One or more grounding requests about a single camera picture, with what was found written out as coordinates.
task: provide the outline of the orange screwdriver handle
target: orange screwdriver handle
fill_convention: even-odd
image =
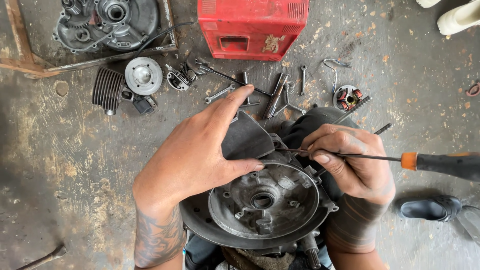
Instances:
[[[402,168],[449,174],[480,182],[480,153],[466,152],[450,155],[424,155],[416,152],[402,154]]]

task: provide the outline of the hand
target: hand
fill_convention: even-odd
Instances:
[[[332,154],[385,157],[384,146],[378,135],[361,129],[324,124],[303,140],[301,149],[308,150],[310,159],[329,171],[340,190],[346,194],[380,205],[389,203],[395,196],[395,183],[388,161],[341,158]]]
[[[138,208],[174,206],[264,168],[256,159],[226,160],[222,155],[230,122],[252,92],[253,85],[240,87],[175,127],[135,178],[133,196]]]

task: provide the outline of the fingernail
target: fingernail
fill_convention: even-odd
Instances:
[[[264,164],[258,164],[256,167],[255,167],[255,170],[254,171],[261,171],[264,169]]]
[[[314,159],[315,159],[316,162],[318,162],[318,163],[320,163],[320,164],[322,164],[322,163],[327,163],[327,162],[330,161],[330,158],[327,157],[327,156],[324,155],[324,154],[318,155],[318,156],[316,156]]]

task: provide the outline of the white shoe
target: white shoe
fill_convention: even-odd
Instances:
[[[437,21],[442,35],[451,35],[480,24],[480,0],[457,7],[443,14]]]
[[[429,8],[438,2],[440,2],[440,0],[417,0],[417,3],[424,8]]]

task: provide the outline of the black cable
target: black cable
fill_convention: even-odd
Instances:
[[[150,45],[150,43],[152,43],[152,41],[154,41],[157,37],[165,34],[166,32],[169,32],[170,30],[174,29],[174,28],[177,28],[178,26],[180,25],[192,25],[194,24],[194,22],[187,22],[187,23],[181,23],[181,24],[177,24],[177,25],[174,25],[172,27],[170,27],[169,29],[165,30],[165,31],[162,31],[160,32],[160,34],[156,35],[155,37],[147,40],[137,51],[137,53],[135,54],[135,56],[133,58],[137,58],[138,55],[142,52],[143,49],[145,49],[145,47],[147,47],[148,45]]]

